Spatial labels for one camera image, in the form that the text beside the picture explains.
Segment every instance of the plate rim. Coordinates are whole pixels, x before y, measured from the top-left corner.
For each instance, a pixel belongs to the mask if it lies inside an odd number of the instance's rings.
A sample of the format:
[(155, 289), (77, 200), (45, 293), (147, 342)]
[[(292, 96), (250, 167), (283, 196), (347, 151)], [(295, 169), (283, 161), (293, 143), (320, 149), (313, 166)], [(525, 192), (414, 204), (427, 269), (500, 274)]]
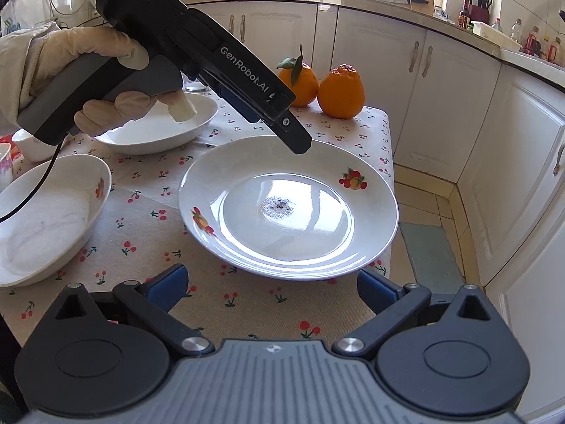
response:
[(110, 143), (110, 142), (108, 142), (108, 141), (102, 139), (102, 137), (103, 137), (104, 135), (106, 135), (108, 132), (110, 132), (109, 130), (107, 130), (106, 132), (104, 132), (102, 135), (98, 135), (97, 137), (94, 137), (94, 139), (95, 139), (97, 142), (103, 143), (104, 145), (108, 145), (109, 147), (113, 147), (113, 148), (120, 148), (120, 147), (133, 148), (133, 147), (140, 146), (140, 145), (153, 145), (153, 144), (156, 144), (156, 143), (165, 142), (165, 141), (170, 140), (170, 139), (172, 139), (172, 138), (180, 137), (181, 135), (188, 134), (188, 132), (192, 132), (192, 131), (194, 131), (194, 130), (196, 130), (196, 129), (202, 128), (202, 127), (204, 127), (205, 125), (207, 125), (212, 119), (214, 119), (214, 117), (218, 114), (218, 111), (220, 110), (220, 107), (219, 107), (218, 103), (217, 103), (214, 99), (208, 97), (207, 95), (202, 95), (202, 94), (197, 94), (197, 93), (188, 93), (188, 92), (185, 92), (185, 94), (189, 94), (189, 95), (198, 95), (199, 97), (202, 97), (202, 98), (205, 98), (205, 99), (207, 99), (207, 100), (212, 101), (212, 102), (216, 105), (216, 111), (215, 111), (215, 112), (212, 114), (212, 116), (211, 116), (210, 118), (208, 118), (204, 123), (199, 124), (198, 126), (192, 128), (192, 129), (189, 129), (189, 130), (186, 130), (186, 131), (184, 131), (184, 132), (181, 132), (180, 134), (170, 135), (169, 137), (159, 138), (158, 140), (149, 140), (148, 142), (137, 142), (137, 143), (115, 143), (115, 142), (111, 142), (111, 143)]
[(378, 259), (378, 257), (380, 257), (382, 255), (383, 252), (385, 252), (385, 250), (391, 246), (396, 233), (398, 231), (398, 224), (400, 221), (400, 216), (399, 216), (399, 209), (398, 209), (398, 201), (396, 200), (396, 196), (394, 195), (394, 191), (392, 190), (391, 186), (386, 182), (385, 178), (379, 173), (379, 171), (377, 169), (375, 169), (374, 167), (372, 167), (370, 164), (368, 164), (366, 161), (364, 161), (362, 158), (358, 157), (357, 155), (355, 155), (354, 153), (352, 153), (351, 151), (345, 150), (344, 148), (338, 147), (336, 145), (332, 145), (331, 143), (327, 143), (327, 142), (322, 142), (320, 140), (316, 140), (316, 139), (312, 139), (313, 144), (316, 143), (316, 145), (320, 144), (320, 145), (326, 145), (328, 147), (333, 147), (333, 148), (337, 148), (337, 150), (343, 151), (345, 153), (348, 153), (349, 155), (353, 156), (354, 158), (358, 159), (359, 161), (361, 161), (364, 165), (366, 165), (367, 167), (369, 167), (371, 169), (371, 171), (374, 171), (381, 179), (382, 182), (385, 184), (385, 186), (388, 188), (389, 192), (392, 195), (393, 201), (394, 201), (394, 208), (395, 208), (395, 213), (396, 213), (396, 222), (395, 222), (395, 226), (394, 226), (394, 230), (391, 234), (391, 237), (388, 239), (388, 241), (386, 242), (386, 244), (384, 245), (384, 247), (382, 248), (382, 250), (380, 250), (377, 254), (375, 254), (374, 256), (372, 256), (371, 259), (369, 260), (364, 260), (363, 263), (366, 261), (366, 263), (364, 263), (363, 265), (361, 265), (360, 267), (358, 267), (355, 270), (344, 270), (344, 271), (340, 271), (340, 272), (334, 272), (331, 275), (318, 275), (318, 276), (291, 276), (291, 275), (273, 275), (273, 273), (264, 271), (264, 270), (257, 270), (257, 269), (252, 269), (250, 267), (246, 267), (244, 265), (241, 265), (240, 263), (233, 263), (233, 260), (228, 259), (225, 255), (219, 255), (218, 253), (216, 253), (216, 250), (213, 249), (212, 247), (208, 246), (209, 241), (204, 240), (204, 238), (202, 237), (202, 235), (198, 234), (196, 227), (193, 225), (194, 222), (189, 221), (190, 219), (186, 219), (184, 218), (183, 215), (183, 210), (181, 208), (180, 205), (180, 201), (181, 201), (181, 192), (184, 190), (184, 185), (186, 183), (186, 179), (188, 177), (188, 174), (190, 172), (190, 170), (192, 170), (194, 168), (194, 166), (197, 164), (197, 162), (204, 156), (212, 153), (213, 151), (219, 149), (219, 148), (223, 148), (225, 146), (231, 146), (231, 145), (236, 145), (236, 144), (241, 144), (242, 141), (248, 140), (248, 139), (272, 139), (273, 141), (276, 139), (277, 141), (279, 140), (279, 137), (277, 137), (276, 135), (250, 135), (248, 137), (243, 137), (243, 138), (239, 138), (237, 140), (232, 140), (231, 142), (227, 142), (227, 143), (222, 143), (220, 145), (216, 145), (215, 147), (211, 148), (210, 150), (208, 150), (206, 153), (202, 154), (199, 158), (197, 158), (193, 164), (190, 165), (190, 167), (187, 168), (185, 174), (182, 176), (180, 183), (179, 183), (179, 190), (178, 190), (178, 195), (177, 195), (177, 204), (179, 206), (179, 211), (180, 211), (180, 215), (181, 218), (183, 219), (184, 224), (186, 225), (186, 229), (188, 231), (190, 231), (190, 234), (198, 241), (199, 244), (201, 244), (206, 250), (208, 250), (208, 252), (210, 252), (211, 254), (213, 254), (214, 256), (218, 257), (219, 259), (224, 260), (225, 262), (230, 263), (231, 265), (234, 265), (242, 270), (251, 272), (253, 274), (257, 274), (260, 276), (265, 276), (265, 277), (270, 277), (271, 279), (280, 279), (280, 280), (295, 280), (295, 281), (315, 281), (315, 280), (326, 280), (326, 279), (331, 279), (333, 277), (340, 277), (346, 274), (350, 274), (352, 272), (356, 272), (359, 271), (363, 268), (365, 268), (365, 266), (369, 265), (369, 263), (374, 262), (376, 259)]
[[(112, 186), (112, 172), (110, 171), (110, 168), (109, 168), (108, 164), (106, 163), (106, 161), (100, 159), (100, 158), (97, 157), (97, 156), (91, 155), (91, 154), (65, 155), (65, 156), (58, 157), (57, 160), (59, 160), (59, 159), (62, 160), (62, 159), (65, 159), (65, 158), (70, 158), (70, 157), (73, 157), (73, 158), (75, 158), (75, 159), (76, 159), (77, 157), (80, 157), (80, 158), (84, 158), (84, 157), (94, 158), (94, 159), (97, 159), (99, 162), (102, 163), (102, 167), (105, 167), (105, 168), (106, 168), (106, 173), (107, 173), (107, 175), (108, 175), (108, 182), (109, 182), (109, 183), (108, 183), (108, 189), (106, 190), (106, 194), (105, 194), (105, 196), (104, 196), (104, 199), (103, 199), (102, 202), (100, 203), (100, 207), (98, 208), (97, 214), (96, 214), (94, 217), (92, 217), (92, 218), (90, 219), (90, 221), (89, 221), (89, 222), (87, 223), (87, 225), (84, 227), (84, 229), (83, 229), (81, 235), (78, 236), (77, 239), (75, 239), (75, 240), (65, 249), (65, 251), (64, 251), (63, 253), (61, 253), (60, 255), (58, 255), (56, 258), (54, 258), (53, 260), (51, 260), (49, 263), (47, 263), (46, 265), (44, 265), (44, 266), (43, 266), (42, 268), (40, 268), (39, 270), (37, 270), (37, 271), (35, 271), (35, 272), (32, 272), (31, 274), (28, 274), (28, 275), (25, 276), (25, 277), (22, 277), (20, 280), (16, 280), (16, 281), (10, 282), (9, 284), (8, 284), (8, 283), (0, 283), (0, 288), (7, 288), (7, 287), (14, 287), (14, 286), (16, 286), (16, 285), (21, 285), (21, 284), (24, 283), (26, 280), (29, 280), (29, 279), (31, 279), (32, 277), (37, 276), (39, 273), (44, 272), (47, 268), (49, 268), (50, 266), (52, 266), (58, 259), (60, 259), (62, 255), (64, 255), (64, 254), (67, 253), (70, 249), (72, 249), (72, 247), (74, 247), (75, 244), (77, 244), (78, 242), (80, 242), (79, 239), (82, 237), (82, 235), (84, 234), (84, 232), (87, 231), (87, 230), (92, 226), (92, 224), (93, 224), (96, 220), (98, 220), (98, 217), (100, 216), (100, 213), (102, 212), (102, 209), (103, 209), (103, 207), (104, 207), (104, 204), (106, 204), (106, 201), (108, 200), (108, 196), (109, 196), (109, 193), (110, 193), (109, 187)], [(28, 173), (30, 173), (30, 172), (36, 170), (36, 169), (41, 168), (43, 165), (49, 164), (49, 162), (50, 162), (50, 160), (49, 160), (49, 161), (46, 161), (46, 162), (44, 162), (44, 163), (41, 163), (41, 164), (39, 164), (39, 165), (36, 165), (36, 167), (33, 167), (32, 169), (30, 169), (30, 170), (27, 171), (26, 173), (23, 173), (20, 177), (16, 178), (12, 183), (14, 183), (14, 182), (16, 182), (16, 180), (18, 180), (18, 179), (24, 177), (26, 174), (28, 174)]]

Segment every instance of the kitchen cabinet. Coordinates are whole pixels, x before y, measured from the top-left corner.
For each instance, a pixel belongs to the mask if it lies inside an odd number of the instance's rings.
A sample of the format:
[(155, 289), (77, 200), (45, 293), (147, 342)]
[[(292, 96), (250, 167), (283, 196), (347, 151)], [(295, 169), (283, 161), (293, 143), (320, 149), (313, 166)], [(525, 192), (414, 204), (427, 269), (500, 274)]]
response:
[(426, 30), (388, 17), (340, 8), (332, 68), (354, 66), (365, 105), (389, 116), (393, 151), (398, 143), (426, 39)]
[(394, 162), (457, 182), (481, 129), (500, 62), (428, 31)]
[(565, 418), (564, 263), (562, 182), (533, 232), (486, 288), (530, 362), (530, 381), (518, 406), (518, 413), (527, 422), (549, 424)]
[(192, 7), (228, 29), (273, 72), (284, 58), (300, 55), (300, 44), (304, 62), (312, 64), (317, 4), (232, 1)]
[(563, 97), (526, 73), (502, 67), (459, 180), (483, 285), (522, 245), (564, 179), (563, 168), (553, 173), (565, 142)]

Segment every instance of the beige floor tile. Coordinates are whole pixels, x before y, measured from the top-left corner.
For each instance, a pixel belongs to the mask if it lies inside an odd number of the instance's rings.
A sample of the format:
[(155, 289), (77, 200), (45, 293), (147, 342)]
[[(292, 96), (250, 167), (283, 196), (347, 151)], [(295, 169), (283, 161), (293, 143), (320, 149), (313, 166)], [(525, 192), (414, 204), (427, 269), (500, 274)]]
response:
[(437, 215), (440, 214), (435, 194), (395, 183), (394, 195), (400, 204), (416, 207), (426, 212), (436, 213)]
[(403, 185), (419, 188), (429, 193), (443, 196), (444, 198), (449, 197), (455, 186), (450, 181), (432, 177), (426, 173), (418, 172), (397, 164), (394, 165), (394, 179)]
[(449, 205), (451, 206), (453, 219), (456, 222), (457, 237), (461, 238), (469, 224), (467, 222), (467, 215), (465, 214), (463, 202), (461, 201), (461, 196), (459, 195), (459, 190), (457, 190), (457, 187), (453, 190), (451, 196), (449, 197)]
[(426, 212), (419, 208), (398, 204), (400, 221), (405, 223), (415, 223), (418, 225), (441, 226), (440, 216), (435, 213)]
[(446, 198), (442, 198), (441, 196), (436, 195), (437, 200), (437, 207), (440, 209), (440, 215), (453, 218), (453, 214), (451, 213), (451, 207), (449, 206), (449, 201)]
[(459, 244), (461, 245), (461, 257), (463, 259), (463, 268), (465, 269), (465, 281), (468, 284), (475, 284), (482, 288), (481, 279), (478, 274), (475, 244), (469, 228), (461, 235)]
[(389, 278), (397, 285), (416, 282), (400, 230), (398, 230), (392, 241), (391, 274)]
[(441, 217), (441, 225), (444, 227), (447, 240), (451, 246), (451, 250), (456, 257), (457, 266), (461, 276), (465, 276), (463, 268), (463, 260), (461, 259), (461, 248), (459, 247), (459, 240), (457, 239), (456, 222), (450, 218)]

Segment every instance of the cherry print tablecloth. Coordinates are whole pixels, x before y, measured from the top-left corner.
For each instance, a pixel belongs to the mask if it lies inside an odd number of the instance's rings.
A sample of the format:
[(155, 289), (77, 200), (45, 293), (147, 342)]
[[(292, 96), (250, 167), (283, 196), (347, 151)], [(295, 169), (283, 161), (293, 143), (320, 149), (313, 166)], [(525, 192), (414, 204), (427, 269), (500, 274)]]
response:
[[(216, 145), (270, 134), (262, 123), (248, 123), (223, 99), (207, 94), (219, 103), (218, 114), (200, 137), (166, 153), (123, 156), (82, 134), (66, 145), (63, 155), (90, 153), (106, 161), (111, 192), (94, 234), (71, 262), (37, 284), (1, 289), (0, 313), (20, 342), (69, 282), (106, 291), (128, 279), (143, 282), (176, 262), (190, 270), (190, 286), (171, 314), (216, 343), (224, 337), (333, 342), (373, 316), (357, 296), (357, 273), (318, 282), (269, 279), (222, 262), (186, 231), (177, 190), (190, 164)], [(316, 140), (360, 156), (393, 186), (384, 112), (365, 107), (354, 120), (343, 121), (324, 115), (317, 102), (293, 112)], [(16, 177), (31, 167), (22, 157), (14, 161)], [(390, 260), (389, 249), (372, 266), (389, 276)]]

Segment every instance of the round white plate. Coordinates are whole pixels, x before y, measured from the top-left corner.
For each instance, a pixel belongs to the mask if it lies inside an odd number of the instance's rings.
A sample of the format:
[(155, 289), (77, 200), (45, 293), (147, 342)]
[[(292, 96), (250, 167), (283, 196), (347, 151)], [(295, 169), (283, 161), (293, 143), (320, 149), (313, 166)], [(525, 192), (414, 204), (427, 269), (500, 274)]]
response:
[(398, 226), (391, 188), (362, 159), (317, 141), (295, 155), (275, 136), (201, 156), (181, 182), (179, 208), (210, 252), (278, 279), (356, 271), (391, 244)]
[(157, 102), (143, 118), (109, 130), (96, 140), (111, 146), (117, 153), (127, 155), (161, 153), (191, 141), (216, 115), (218, 104), (205, 95), (185, 94), (197, 111), (187, 121), (177, 123), (167, 106)]
[[(31, 169), (0, 193), (0, 216), (24, 200), (48, 165)], [(35, 196), (0, 223), (0, 287), (34, 284), (67, 264), (90, 238), (111, 185), (102, 159), (58, 158)]]

